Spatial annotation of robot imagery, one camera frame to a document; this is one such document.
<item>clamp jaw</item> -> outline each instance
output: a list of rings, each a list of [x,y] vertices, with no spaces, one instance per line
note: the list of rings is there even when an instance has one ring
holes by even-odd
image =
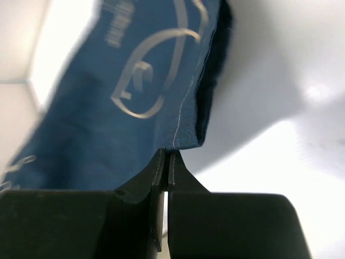
[[[186,169],[179,152],[165,149],[114,191],[2,193],[2,258],[156,258],[166,191],[172,259],[310,259],[285,197],[210,193]]]

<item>white stitching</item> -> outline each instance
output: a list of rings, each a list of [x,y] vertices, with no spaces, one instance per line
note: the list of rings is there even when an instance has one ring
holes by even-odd
[[[180,111],[178,112],[177,128],[176,128],[176,131],[175,131],[175,134],[174,134],[174,139],[173,139],[173,141],[172,141],[172,147],[173,147],[174,149],[176,149],[176,147],[175,147],[175,141],[176,141],[176,136],[177,136],[178,128],[180,127],[181,112],[182,112],[183,103],[184,103],[184,101],[185,101],[186,98],[187,98],[188,92],[189,92],[189,90],[191,89],[191,86],[192,86],[193,82],[194,82],[194,76],[192,77],[192,82],[190,83],[190,85],[189,85],[189,87],[188,87],[188,89],[187,89],[187,91],[186,91],[186,93],[185,93],[185,96],[184,96],[184,98],[183,98],[183,100],[182,100],[182,103],[181,103],[181,106],[180,106]]]

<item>blue fabric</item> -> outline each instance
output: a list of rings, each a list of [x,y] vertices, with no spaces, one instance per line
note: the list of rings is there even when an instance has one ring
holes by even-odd
[[[115,189],[158,148],[200,146],[216,81],[204,76],[205,62],[221,3],[105,0],[1,188]],[[219,63],[209,64],[214,73]]]

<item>blue bag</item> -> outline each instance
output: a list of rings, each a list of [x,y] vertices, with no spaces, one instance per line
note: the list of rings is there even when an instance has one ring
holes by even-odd
[[[105,0],[0,188],[115,189],[202,145],[231,21],[225,0]]]

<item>white surface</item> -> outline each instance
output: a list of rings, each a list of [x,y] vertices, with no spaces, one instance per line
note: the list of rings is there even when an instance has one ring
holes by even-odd
[[[26,78],[48,2],[0,1],[0,82]]]
[[[236,27],[206,142],[185,163],[214,192],[286,195],[314,259],[343,259],[345,2],[230,2]],[[50,9],[31,71],[40,107],[94,21],[96,1],[82,3]]]
[[[29,75],[37,106],[46,109],[66,65],[97,19],[97,0],[50,0]]]
[[[38,116],[23,84],[0,84],[0,182],[3,172],[30,135]]]

